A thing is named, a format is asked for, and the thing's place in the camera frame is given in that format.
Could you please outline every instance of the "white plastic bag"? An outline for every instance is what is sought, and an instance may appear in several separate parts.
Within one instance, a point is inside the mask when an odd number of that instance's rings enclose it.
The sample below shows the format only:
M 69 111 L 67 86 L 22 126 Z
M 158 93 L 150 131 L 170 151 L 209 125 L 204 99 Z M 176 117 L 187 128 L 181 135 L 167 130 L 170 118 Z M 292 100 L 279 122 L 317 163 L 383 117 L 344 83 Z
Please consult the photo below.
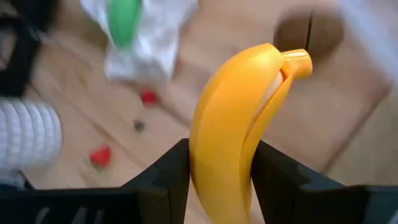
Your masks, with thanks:
M 80 0 L 109 40 L 109 0 Z M 197 0 L 142 0 L 141 18 L 129 49 L 108 46 L 105 74 L 115 80 L 170 79 L 177 56 L 179 31 L 197 8 Z

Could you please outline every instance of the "brown object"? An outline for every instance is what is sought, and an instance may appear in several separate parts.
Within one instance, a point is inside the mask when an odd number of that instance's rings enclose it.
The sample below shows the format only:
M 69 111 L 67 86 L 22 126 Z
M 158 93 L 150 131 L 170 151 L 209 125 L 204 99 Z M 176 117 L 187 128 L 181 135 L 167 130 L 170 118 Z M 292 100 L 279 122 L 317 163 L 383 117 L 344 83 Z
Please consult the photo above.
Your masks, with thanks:
M 343 21 L 337 12 L 306 10 L 289 13 L 275 30 L 280 51 L 306 49 L 314 63 L 328 58 L 341 44 Z

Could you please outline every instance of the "red object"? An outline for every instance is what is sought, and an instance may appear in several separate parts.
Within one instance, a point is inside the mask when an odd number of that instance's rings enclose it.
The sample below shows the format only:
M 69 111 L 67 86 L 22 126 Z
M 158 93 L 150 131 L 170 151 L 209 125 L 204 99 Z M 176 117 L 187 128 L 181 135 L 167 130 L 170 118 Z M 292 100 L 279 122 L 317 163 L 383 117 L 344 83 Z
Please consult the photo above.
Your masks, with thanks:
M 157 103 L 157 96 L 153 91 L 150 90 L 141 91 L 140 96 L 144 106 L 150 106 Z
M 90 153 L 90 161 L 96 166 L 106 167 L 111 160 L 111 148 L 109 145 L 100 146 Z

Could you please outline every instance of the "green object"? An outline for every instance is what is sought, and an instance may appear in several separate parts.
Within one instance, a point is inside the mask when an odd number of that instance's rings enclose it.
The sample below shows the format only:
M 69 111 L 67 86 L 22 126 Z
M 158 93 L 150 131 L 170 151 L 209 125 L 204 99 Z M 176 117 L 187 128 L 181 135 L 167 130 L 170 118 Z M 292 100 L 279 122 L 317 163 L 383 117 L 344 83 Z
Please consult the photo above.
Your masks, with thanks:
M 112 39 L 118 47 L 130 46 L 141 15 L 140 0 L 111 0 L 108 24 Z

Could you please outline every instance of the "yellow banana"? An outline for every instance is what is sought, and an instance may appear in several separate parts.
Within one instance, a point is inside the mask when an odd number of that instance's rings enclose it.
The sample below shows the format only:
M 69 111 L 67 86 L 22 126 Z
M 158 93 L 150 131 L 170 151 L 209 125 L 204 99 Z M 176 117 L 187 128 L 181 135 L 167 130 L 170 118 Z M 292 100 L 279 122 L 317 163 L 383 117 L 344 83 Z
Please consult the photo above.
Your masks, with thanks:
M 294 78 L 312 73 L 305 50 L 262 44 L 229 59 L 207 83 L 193 115 L 190 160 L 200 202 L 216 224 L 250 223 L 251 161 Z

